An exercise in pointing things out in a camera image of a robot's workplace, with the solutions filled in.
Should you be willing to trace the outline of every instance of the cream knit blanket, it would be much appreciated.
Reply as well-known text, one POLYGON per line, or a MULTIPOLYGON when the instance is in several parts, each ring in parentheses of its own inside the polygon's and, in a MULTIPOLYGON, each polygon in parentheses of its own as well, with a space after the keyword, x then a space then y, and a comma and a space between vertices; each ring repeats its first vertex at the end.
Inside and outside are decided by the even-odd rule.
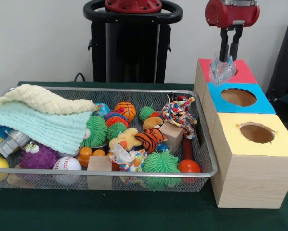
POLYGON ((98 110, 90 100, 67 100, 41 86, 30 84, 23 84, 0 97, 0 107, 9 101, 24 102, 40 112, 57 115, 98 110))

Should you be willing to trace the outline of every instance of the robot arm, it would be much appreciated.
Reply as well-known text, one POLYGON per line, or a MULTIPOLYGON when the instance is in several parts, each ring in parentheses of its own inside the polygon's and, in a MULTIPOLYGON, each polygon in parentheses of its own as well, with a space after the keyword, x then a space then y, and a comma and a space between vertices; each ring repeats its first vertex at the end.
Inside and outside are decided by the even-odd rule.
POLYGON ((209 0, 205 9, 205 18, 209 26, 221 29, 221 49, 219 60, 225 62, 228 56, 228 31, 235 30, 230 55, 237 59, 239 39, 243 27, 249 27, 259 18, 260 8, 256 0, 209 0))

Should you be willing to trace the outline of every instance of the black steering wheel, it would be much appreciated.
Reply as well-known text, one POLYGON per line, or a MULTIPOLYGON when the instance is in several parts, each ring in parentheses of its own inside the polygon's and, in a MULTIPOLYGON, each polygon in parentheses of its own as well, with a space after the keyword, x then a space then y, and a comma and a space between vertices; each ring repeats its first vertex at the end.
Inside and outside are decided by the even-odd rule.
POLYGON ((84 17, 93 22, 102 21, 105 23, 153 23, 153 24, 171 24, 181 21, 183 17, 182 8, 169 1, 161 1, 162 9, 170 13, 147 13, 131 14, 118 13, 110 10, 97 11, 105 7, 105 0, 93 0, 86 3, 83 7, 84 17))

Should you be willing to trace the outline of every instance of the green tablecloth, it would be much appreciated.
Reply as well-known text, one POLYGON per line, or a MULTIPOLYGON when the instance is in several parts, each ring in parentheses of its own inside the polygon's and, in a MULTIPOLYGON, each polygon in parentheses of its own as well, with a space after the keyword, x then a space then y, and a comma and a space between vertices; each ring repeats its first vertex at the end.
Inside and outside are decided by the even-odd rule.
MULTIPOLYGON (((192 90, 191 84, 34 83, 43 86, 192 90)), ((0 189, 0 230, 288 231, 280 210, 218 209, 210 181, 199 193, 0 189)))

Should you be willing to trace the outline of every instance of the orange basketball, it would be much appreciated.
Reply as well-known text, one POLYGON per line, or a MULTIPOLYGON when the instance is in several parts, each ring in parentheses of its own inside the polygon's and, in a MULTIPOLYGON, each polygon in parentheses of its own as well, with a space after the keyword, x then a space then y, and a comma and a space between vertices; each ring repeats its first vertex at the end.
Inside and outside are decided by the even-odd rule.
POLYGON ((122 116, 126 117, 128 119, 128 123, 131 123, 136 115, 135 107, 130 102, 120 102, 116 105, 114 111, 119 112, 122 116))

